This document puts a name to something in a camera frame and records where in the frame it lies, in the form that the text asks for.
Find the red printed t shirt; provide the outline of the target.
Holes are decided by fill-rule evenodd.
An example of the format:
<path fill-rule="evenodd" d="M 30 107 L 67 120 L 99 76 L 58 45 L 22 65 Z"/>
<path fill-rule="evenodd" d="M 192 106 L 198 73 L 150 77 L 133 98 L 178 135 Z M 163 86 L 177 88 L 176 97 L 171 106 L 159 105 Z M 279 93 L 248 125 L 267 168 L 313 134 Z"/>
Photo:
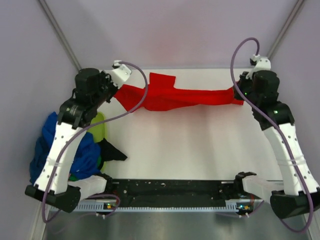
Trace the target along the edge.
<path fill-rule="evenodd" d="M 244 102 L 235 99 L 233 88 L 224 90 L 191 90 L 175 88 L 176 77 L 151 72 L 148 92 L 139 106 L 148 111 L 165 112 L 173 109 L 197 105 L 220 106 L 240 105 Z"/>

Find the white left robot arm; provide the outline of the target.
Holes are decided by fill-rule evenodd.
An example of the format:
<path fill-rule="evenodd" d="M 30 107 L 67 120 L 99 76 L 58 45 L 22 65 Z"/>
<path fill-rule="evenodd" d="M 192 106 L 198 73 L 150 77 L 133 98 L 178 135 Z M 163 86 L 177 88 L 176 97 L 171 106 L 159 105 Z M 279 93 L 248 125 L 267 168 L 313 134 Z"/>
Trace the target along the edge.
<path fill-rule="evenodd" d="M 107 73 L 96 68 L 83 68 L 75 76 L 71 97 L 59 108 L 55 135 L 43 169 L 34 184 L 25 189 L 31 198 L 71 213 L 83 199 L 98 194 L 109 198 L 114 191 L 111 183 L 98 174 L 69 184 L 69 174 L 79 144 L 98 108 L 110 102 L 126 79 L 116 69 Z"/>

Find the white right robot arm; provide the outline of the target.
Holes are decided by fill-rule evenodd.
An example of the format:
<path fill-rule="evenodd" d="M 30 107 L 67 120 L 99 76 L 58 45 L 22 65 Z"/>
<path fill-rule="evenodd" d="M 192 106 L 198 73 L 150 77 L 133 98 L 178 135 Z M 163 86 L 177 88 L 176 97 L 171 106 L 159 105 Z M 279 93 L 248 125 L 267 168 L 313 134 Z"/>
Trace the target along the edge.
<path fill-rule="evenodd" d="M 270 204 L 280 219 L 307 214 L 310 211 L 306 189 L 313 210 L 320 208 L 320 185 L 314 179 L 300 148 L 295 120 L 289 106 L 278 100 L 280 80 L 270 70 L 260 70 L 248 77 L 244 71 L 237 86 L 254 104 L 252 114 L 269 141 L 279 166 L 283 183 L 260 178 L 253 172 L 236 175 L 233 192 L 239 198 L 253 194 Z"/>

